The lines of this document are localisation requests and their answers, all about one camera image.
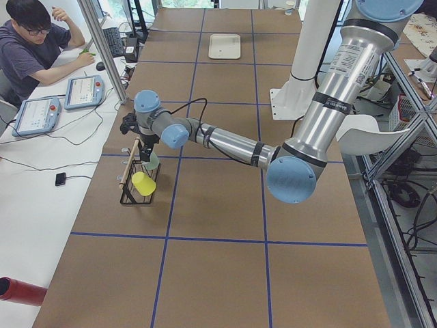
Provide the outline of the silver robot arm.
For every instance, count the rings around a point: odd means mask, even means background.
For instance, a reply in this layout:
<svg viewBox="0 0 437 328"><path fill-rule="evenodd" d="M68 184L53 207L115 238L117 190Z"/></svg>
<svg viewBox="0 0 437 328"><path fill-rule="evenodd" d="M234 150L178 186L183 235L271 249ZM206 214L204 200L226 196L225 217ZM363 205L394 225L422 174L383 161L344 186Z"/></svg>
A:
<svg viewBox="0 0 437 328"><path fill-rule="evenodd" d="M142 135L154 135L177 149L187 141L216 148L223 154L267 171L269 192L279 201L296 204L315 191L327 164L327 150L338 136L366 79L381 55L392 51L420 1L354 1L341 27L342 42L322 81L318 62L337 22L340 1L308 3L289 80L271 98L271 105L299 119L295 134L280 146L230 133L199 119L174 118L156 92L144 90L134 99Z"/></svg>

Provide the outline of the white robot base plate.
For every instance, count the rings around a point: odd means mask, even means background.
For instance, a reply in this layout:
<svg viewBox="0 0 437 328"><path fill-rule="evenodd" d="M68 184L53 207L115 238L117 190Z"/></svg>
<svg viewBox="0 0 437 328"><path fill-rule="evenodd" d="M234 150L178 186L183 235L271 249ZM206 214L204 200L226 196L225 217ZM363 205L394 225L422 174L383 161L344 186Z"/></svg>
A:
<svg viewBox="0 0 437 328"><path fill-rule="evenodd" d="M297 120L305 115L300 94L283 89L270 89L270 106L274 120Z"/></svg>

